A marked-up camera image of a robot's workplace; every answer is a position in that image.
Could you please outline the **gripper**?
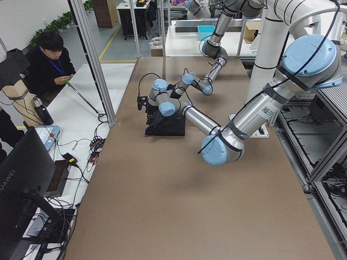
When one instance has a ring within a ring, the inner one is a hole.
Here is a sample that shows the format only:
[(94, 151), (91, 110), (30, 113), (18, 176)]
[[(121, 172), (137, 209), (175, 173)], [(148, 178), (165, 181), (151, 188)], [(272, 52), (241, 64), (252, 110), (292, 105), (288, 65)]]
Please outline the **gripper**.
[(150, 97), (149, 96), (140, 96), (137, 97), (137, 106), (138, 110), (140, 111), (142, 107), (145, 107), (145, 113), (147, 114), (147, 121), (146, 124), (150, 125), (154, 121), (154, 112), (158, 110), (157, 106), (154, 106), (150, 104)]
[(180, 99), (180, 97), (182, 96), (181, 94), (176, 93), (176, 87), (174, 85), (168, 85), (167, 90), (171, 90), (170, 97), (173, 99)]

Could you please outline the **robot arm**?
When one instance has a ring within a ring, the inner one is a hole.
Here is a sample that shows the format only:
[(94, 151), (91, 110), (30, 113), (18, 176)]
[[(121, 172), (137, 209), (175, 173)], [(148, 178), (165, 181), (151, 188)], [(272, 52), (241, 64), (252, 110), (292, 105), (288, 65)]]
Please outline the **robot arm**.
[(306, 35), (287, 47), (272, 80), (224, 127), (191, 102), (179, 99), (188, 86), (200, 87), (200, 81), (193, 73), (185, 73), (174, 86), (161, 78), (155, 79), (149, 95), (137, 97), (138, 109), (146, 107), (150, 123), (155, 121), (154, 111), (160, 112), (161, 119), (175, 114), (186, 118), (206, 134), (199, 150), (204, 161), (218, 166), (239, 160), (244, 153), (245, 141), (296, 94), (339, 86), (342, 79), (333, 80), (338, 70), (339, 52), (334, 41), (323, 35)]
[(217, 19), (214, 31), (202, 39), (204, 44), (201, 47), (201, 54), (214, 59), (211, 69), (201, 79), (193, 73), (185, 73), (179, 83), (172, 88), (170, 97), (180, 99), (189, 86), (194, 87), (206, 96), (210, 96), (214, 91), (213, 83), (215, 79), (228, 62), (228, 54), (225, 48), (221, 46), (221, 40), (231, 20), (238, 12), (247, 18), (256, 18), (261, 14), (263, 8), (262, 4), (255, 1), (222, 1), (221, 14)]

